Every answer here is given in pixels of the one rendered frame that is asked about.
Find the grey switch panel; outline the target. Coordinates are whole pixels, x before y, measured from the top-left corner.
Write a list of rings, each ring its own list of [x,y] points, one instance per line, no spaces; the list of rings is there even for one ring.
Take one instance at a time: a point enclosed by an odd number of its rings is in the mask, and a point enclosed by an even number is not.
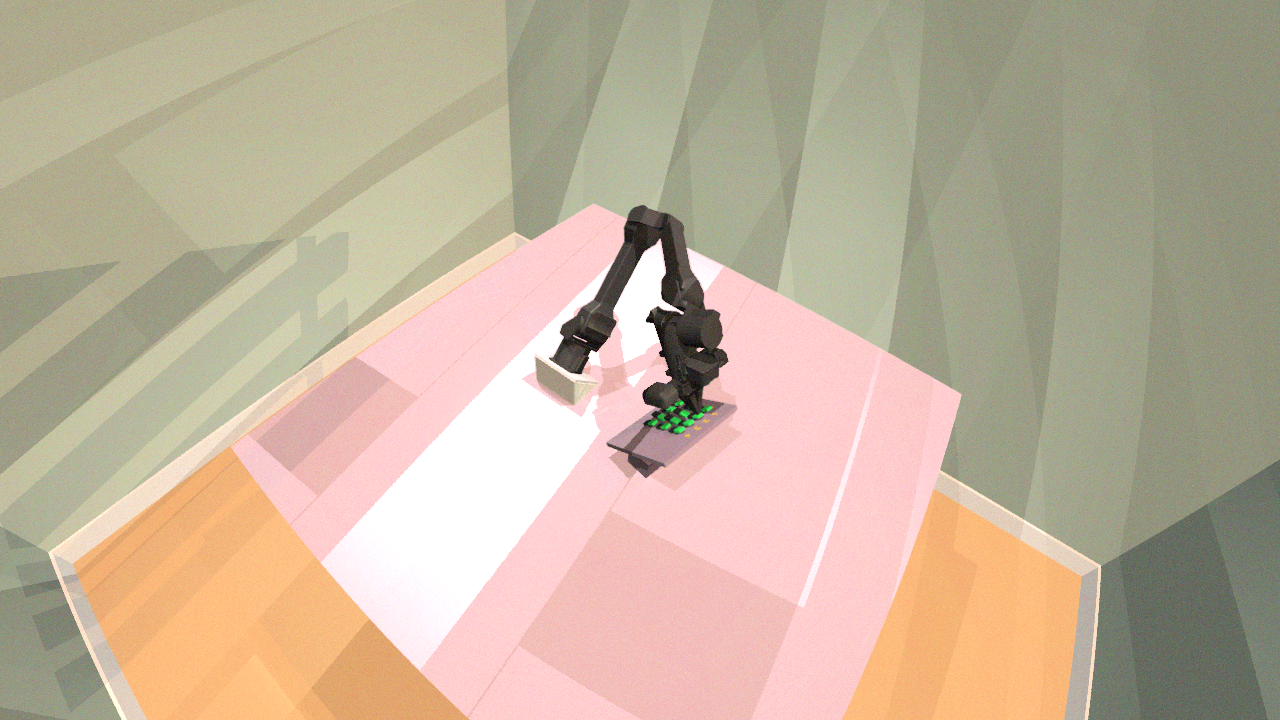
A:
[[[628,454],[628,462],[650,477],[660,468],[669,468],[682,454],[739,410],[736,404],[703,398],[701,414],[677,398],[669,407],[654,407],[620,434],[605,441],[611,448]]]

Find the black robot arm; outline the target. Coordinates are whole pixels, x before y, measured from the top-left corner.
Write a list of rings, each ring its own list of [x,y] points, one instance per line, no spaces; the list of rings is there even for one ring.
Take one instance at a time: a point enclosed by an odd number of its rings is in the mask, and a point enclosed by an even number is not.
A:
[[[654,247],[660,240],[666,263],[660,297],[684,314],[657,306],[650,310],[646,323],[654,323],[662,348],[678,348],[684,345],[710,348],[703,354],[695,350],[691,356],[682,360],[677,356],[676,360],[678,380],[689,378],[699,386],[709,386],[719,375],[719,366],[724,364],[721,348],[717,348],[723,337],[721,313],[713,307],[705,309],[701,284],[690,268],[682,222],[640,205],[628,211],[623,233],[625,242],[595,297],[562,324],[561,334],[564,338],[554,357],[549,360],[566,372],[582,374],[591,350],[596,352],[611,338],[617,324],[614,306],[643,252]]]

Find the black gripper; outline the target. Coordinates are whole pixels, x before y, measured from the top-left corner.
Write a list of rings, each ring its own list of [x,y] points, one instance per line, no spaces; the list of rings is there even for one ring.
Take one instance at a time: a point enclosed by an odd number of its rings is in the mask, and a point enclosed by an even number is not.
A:
[[[655,382],[654,384],[644,389],[643,391],[644,404],[650,405],[653,407],[666,409],[669,407],[672,404],[675,404],[677,398],[681,398],[684,404],[686,404],[695,415],[701,414],[704,386],[699,386],[696,382],[690,380],[689,378],[687,380],[678,380],[678,375],[676,372],[677,356],[680,360],[682,360],[684,357],[691,356],[695,350],[698,350],[698,347],[689,347],[685,345],[678,348],[660,350],[659,355],[660,357],[666,357],[666,363],[668,366],[668,369],[666,370],[666,375],[669,375],[672,380],[669,380],[668,383]]]

